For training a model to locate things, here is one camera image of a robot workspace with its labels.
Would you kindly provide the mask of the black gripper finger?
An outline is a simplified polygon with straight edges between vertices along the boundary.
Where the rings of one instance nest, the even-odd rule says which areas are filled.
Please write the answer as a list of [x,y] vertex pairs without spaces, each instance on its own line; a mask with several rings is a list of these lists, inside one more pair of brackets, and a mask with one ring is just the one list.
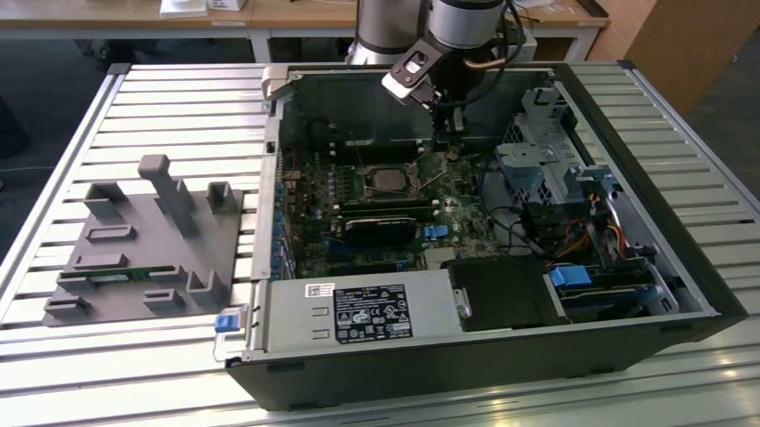
[[457,144],[465,133],[464,110],[438,109],[434,113],[434,151],[442,152]]

